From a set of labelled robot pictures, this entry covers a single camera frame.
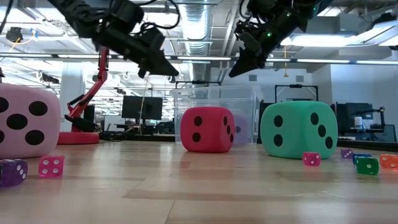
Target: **ceiling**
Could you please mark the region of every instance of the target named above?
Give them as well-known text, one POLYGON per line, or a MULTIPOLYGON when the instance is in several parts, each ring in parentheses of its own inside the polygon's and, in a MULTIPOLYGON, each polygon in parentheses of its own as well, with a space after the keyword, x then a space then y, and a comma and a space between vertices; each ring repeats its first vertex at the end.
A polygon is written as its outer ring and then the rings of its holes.
MULTIPOLYGON (((109 0, 95 0, 97 5, 107 5, 109 0)), ((235 41, 233 29, 236 21, 239 19, 237 11, 238 2, 235 0, 218 0, 210 1, 218 2, 210 7, 210 38, 206 40, 209 45, 208 56, 230 56, 239 52, 241 43, 235 41)), ((0 2, 0 17, 4 15, 6 1, 0 2)), ((320 16, 313 19, 308 25, 308 34, 333 34, 342 35, 350 33, 350 35, 358 35, 367 28, 373 19, 380 13, 390 9, 395 10, 396 1, 344 1, 334 0, 331 7, 323 11, 320 16)), ((177 19, 177 15, 171 12, 164 12, 164 3, 155 3, 144 8, 146 17, 144 20, 152 21, 164 26, 171 26, 177 19)), ((165 55, 186 55, 187 49, 184 42, 184 34, 182 25, 172 30, 162 30, 166 36, 163 44, 165 55)), ((294 37, 302 35, 299 30, 294 32, 294 37)), ((95 48, 89 39, 79 39, 76 33, 65 22, 65 18, 46 0, 36 1, 34 7, 14 7, 8 17, 6 27, 0 34, 0 52, 14 53, 42 53, 42 54, 96 54, 95 48), (5 38, 7 30, 11 27, 21 27, 24 35, 22 45, 15 45, 5 38)), ((354 58, 354 59, 383 59, 391 54, 388 47, 380 47, 378 45, 367 45, 360 47, 306 47, 287 45, 276 49, 273 53, 274 57, 294 57, 294 58, 354 58)), ((15 58, 0 58, 0 67, 6 78, 5 83, 13 83, 29 86, 47 86, 48 83, 40 81, 41 73, 46 73, 62 82, 62 61, 54 60, 22 60, 15 58)), ((190 81, 192 79, 192 69, 189 63, 175 63, 173 66, 180 72, 177 80, 190 81)), ((219 63, 211 63, 210 80, 216 81, 219 78, 219 63)), ((268 68, 281 68, 284 63, 274 63, 268 68)), ((308 71, 316 68, 311 64, 288 64, 289 68, 306 68, 308 71)), ((92 77, 97 72, 96 62, 84 62, 84 71, 87 76, 87 87, 92 86, 92 77)), ((165 97, 166 108, 168 113, 172 114, 172 98, 169 90, 174 88, 174 84, 163 76, 150 76, 147 82, 139 78, 136 74, 138 67, 132 62, 110 62, 108 81, 102 90, 99 91, 94 99, 95 104, 108 101, 107 107, 119 108, 122 95, 117 94, 113 87, 124 89, 128 95, 162 96, 165 97), (153 88, 152 93, 143 89, 153 88)), ((48 88, 59 94, 59 85, 51 85, 48 88)))

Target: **black dot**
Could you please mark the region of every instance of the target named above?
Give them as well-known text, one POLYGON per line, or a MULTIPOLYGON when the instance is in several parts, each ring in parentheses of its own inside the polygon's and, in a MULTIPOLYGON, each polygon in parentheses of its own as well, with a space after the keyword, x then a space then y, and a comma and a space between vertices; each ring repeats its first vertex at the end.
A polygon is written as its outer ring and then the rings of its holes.
POLYGON ((278 127, 278 128, 281 127, 283 123, 284 123, 284 120, 281 116, 278 115, 274 118, 274 125, 276 127, 278 127))
POLYGON ((0 143, 2 143, 4 141, 4 132, 0 131, 0 143))
POLYGON ((317 124, 318 124, 318 121, 319 121, 318 115, 317 115, 316 113, 312 113, 312 114, 311 114, 311 123, 312 123, 313 125, 317 125, 317 124))
POLYGON ((326 144, 326 147, 327 147, 328 149, 331 149, 331 147, 333 146, 333 140, 332 140, 332 138, 331 138, 331 137, 327 137, 326 140, 325 140, 325 144, 326 144))
POLYGON ((319 125, 318 127, 318 134, 319 136, 321 136, 322 138, 325 137, 326 135, 326 128, 324 127, 324 125, 319 125))
POLYGON ((278 147, 281 146, 283 142, 284 142, 284 139, 282 138, 282 136, 280 134, 277 134, 274 136, 274 144, 276 146, 278 146, 278 147))
POLYGON ((200 141, 200 134, 199 133, 193 133, 192 139, 194 142, 200 141))
POLYGON ((0 97, 0 113, 5 112, 8 109, 8 106, 8 101, 5 98, 0 97))
POLYGON ((8 128, 21 130, 27 126, 27 118, 22 114, 13 114, 7 118, 8 128))
POLYGON ((41 101, 35 101, 29 105, 29 112, 35 116, 43 116, 47 110, 47 105, 41 101))
POLYGON ((36 146, 44 141, 44 134, 38 130, 29 131, 25 135, 25 141, 27 144, 36 146))
POLYGON ((197 116, 197 117, 193 120, 193 122, 195 123, 196 126, 200 126, 200 125, 202 124, 203 121, 201 120, 201 117, 197 116))

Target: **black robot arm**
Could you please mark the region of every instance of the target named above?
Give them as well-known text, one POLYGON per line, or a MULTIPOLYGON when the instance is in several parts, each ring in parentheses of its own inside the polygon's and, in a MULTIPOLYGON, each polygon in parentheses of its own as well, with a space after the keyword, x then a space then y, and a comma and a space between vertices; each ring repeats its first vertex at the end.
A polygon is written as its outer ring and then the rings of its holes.
POLYGON ((114 0, 109 8, 99 9, 87 5, 83 0, 48 0, 64 16, 79 37, 91 38, 97 50, 99 46, 109 47, 123 55, 124 60, 138 64, 138 75, 144 78, 146 72, 154 75, 177 76, 178 71, 160 50, 164 35, 156 28, 142 29, 134 36, 129 35, 139 24, 144 11, 129 0, 114 0))
POLYGON ((238 21, 235 34, 244 42, 230 77, 264 68, 268 55, 295 29, 306 31, 307 23, 333 0, 249 0, 249 17, 238 21))

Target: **pink die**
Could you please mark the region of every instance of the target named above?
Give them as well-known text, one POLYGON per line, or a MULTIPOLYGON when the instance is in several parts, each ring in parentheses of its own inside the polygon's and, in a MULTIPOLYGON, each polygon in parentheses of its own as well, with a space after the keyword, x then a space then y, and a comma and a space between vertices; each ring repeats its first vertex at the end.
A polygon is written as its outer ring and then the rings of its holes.
POLYGON ((319 166, 321 164, 321 155, 317 152, 304 152, 303 163, 306 166, 319 166))
POLYGON ((48 154, 57 145, 60 122, 53 92, 0 83, 0 159, 48 154))
POLYGON ((65 156, 43 156, 39 164, 40 177, 59 177, 63 173, 63 159, 65 156))

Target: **plastic storage container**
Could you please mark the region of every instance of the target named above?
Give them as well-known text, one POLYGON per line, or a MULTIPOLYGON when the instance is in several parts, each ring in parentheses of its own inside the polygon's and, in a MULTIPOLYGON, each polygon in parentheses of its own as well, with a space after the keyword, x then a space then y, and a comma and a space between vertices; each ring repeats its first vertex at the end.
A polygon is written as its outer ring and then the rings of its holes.
POLYGON ((264 99, 259 86, 183 88, 171 90, 170 94, 174 97, 176 143, 181 143, 180 123, 184 112, 197 106, 220 106, 229 109, 236 121, 244 120, 246 129, 245 140, 236 141, 234 145, 257 143, 260 101, 264 99))

